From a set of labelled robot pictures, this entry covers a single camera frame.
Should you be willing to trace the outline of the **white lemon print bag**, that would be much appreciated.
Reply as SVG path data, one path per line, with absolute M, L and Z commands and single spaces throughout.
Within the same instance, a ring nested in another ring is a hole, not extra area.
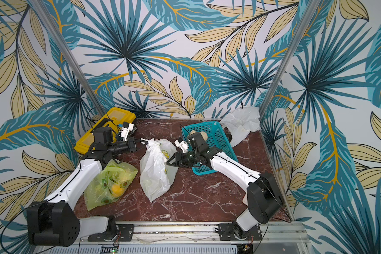
M 172 186 L 178 168 L 167 165 L 176 147 L 166 139 L 151 139 L 147 151 L 140 160 L 140 184 L 150 202 L 163 196 Z

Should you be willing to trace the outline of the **green plastic bag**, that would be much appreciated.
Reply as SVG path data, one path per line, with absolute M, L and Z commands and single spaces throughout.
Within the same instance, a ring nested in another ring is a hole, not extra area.
M 135 179 L 138 169 L 121 161 L 111 160 L 106 168 L 100 172 L 84 191 L 84 199 L 87 210 L 91 211 L 96 207 L 111 204 L 119 198 L 113 198 L 111 187 L 118 184 L 124 188 L 125 192 Z

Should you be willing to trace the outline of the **yellow pear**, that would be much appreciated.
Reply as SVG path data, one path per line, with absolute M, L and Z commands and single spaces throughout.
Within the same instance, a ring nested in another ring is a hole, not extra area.
M 120 196 L 124 194 L 124 192 L 125 192 L 124 188 L 121 188 L 121 186 L 118 184 L 114 184 L 111 187 L 111 195 L 113 198 L 119 198 Z

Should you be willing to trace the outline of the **plain white plastic bag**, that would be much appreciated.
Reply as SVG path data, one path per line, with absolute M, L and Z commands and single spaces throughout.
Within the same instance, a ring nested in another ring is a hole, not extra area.
M 231 147 L 241 143 L 251 132 L 261 130 L 259 108 L 255 106 L 244 106 L 227 114 L 220 124 L 227 128 L 232 136 Z

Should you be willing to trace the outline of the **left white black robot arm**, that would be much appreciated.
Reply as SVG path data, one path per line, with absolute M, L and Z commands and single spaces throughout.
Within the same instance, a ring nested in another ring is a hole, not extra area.
M 78 219 L 74 213 L 80 196 L 115 156 L 136 152 L 138 143 L 148 144 L 134 137 L 114 141 L 112 133 L 110 127 L 94 130 L 94 142 L 74 172 L 44 201 L 27 208 L 27 235 L 31 245 L 68 247 L 84 237 L 100 235 L 108 241 L 117 238 L 118 227 L 113 217 Z

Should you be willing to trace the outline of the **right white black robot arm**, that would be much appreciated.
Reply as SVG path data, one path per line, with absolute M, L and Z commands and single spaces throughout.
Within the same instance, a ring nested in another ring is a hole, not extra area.
M 194 132 L 186 139 L 178 139 L 175 146 L 180 150 L 167 161 L 168 166 L 207 166 L 225 175 L 245 191 L 243 203 L 247 206 L 246 210 L 232 222 L 229 229 L 220 226 L 219 233 L 244 240 L 251 235 L 252 228 L 266 224 L 283 208 L 283 195 L 271 173 L 260 173 L 241 165 L 220 148 L 209 146 L 202 133 Z

